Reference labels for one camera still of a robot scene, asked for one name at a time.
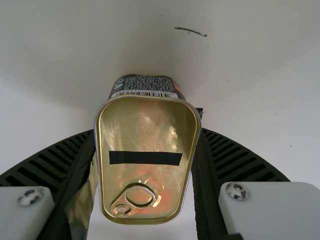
can label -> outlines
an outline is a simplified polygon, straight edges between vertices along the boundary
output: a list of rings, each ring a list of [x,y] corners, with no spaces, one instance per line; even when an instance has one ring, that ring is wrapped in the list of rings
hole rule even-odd
[[[140,95],[185,100],[179,85],[167,76],[136,74],[122,76],[114,83],[109,99],[122,95]]]

black rectangle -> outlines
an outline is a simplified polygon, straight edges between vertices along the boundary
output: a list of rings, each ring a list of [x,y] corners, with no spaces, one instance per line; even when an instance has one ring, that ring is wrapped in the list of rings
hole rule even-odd
[[[109,151],[110,164],[157,164],[179,166],[182,153],[149,151]]]

metal screw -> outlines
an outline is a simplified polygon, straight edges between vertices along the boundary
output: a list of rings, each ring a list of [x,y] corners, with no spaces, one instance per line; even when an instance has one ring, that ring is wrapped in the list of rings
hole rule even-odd
[[[233,199],[246,200],[250,196],[249,190],[239,182],[230,182],[225,187],[226,193]]]
[[[30,206],[44,197],[44,191],[41,187],[33,187],[23,193],[18,198],[18,204],[22,207]]]

white wall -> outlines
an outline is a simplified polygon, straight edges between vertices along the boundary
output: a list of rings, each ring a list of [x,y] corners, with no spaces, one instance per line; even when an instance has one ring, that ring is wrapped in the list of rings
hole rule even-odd
[[[290,180],[320,188],[320,45],[207,106],[204,126],[263,157]]]
[[[204,127],[320,187],[319,11],[318,0],[1,1],[0,173],[91,129],[113,82],[146,73],[177,80]],[[194,240],[192,193],[157,226],[112,224],[96,204],[88,239]]]

tin can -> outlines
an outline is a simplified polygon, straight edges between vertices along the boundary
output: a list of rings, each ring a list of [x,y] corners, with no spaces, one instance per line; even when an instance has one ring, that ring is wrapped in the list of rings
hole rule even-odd
[[[94,130],[102,214],[130,225],[175,218],[201,131],[178,84],[166,76],[119,78]]]

